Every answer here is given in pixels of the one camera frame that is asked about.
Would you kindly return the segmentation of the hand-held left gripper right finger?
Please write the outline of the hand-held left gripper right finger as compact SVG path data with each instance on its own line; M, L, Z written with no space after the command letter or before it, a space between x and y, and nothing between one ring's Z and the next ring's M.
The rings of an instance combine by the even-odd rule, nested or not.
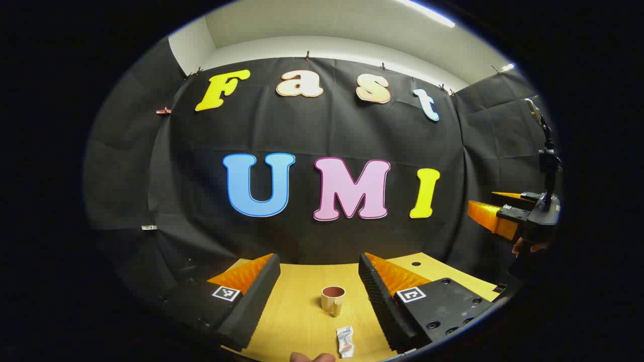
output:
M431 281L367 252L359 277L389 347L400 353L441 343L492 306L451 278Z

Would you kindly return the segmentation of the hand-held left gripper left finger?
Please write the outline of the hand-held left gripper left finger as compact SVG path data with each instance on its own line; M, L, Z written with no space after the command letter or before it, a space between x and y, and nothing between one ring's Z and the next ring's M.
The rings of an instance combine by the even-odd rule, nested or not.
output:
M193 337L236 352L247 348L280 277L276 253L207 280L193 278L159 296L160 309Z

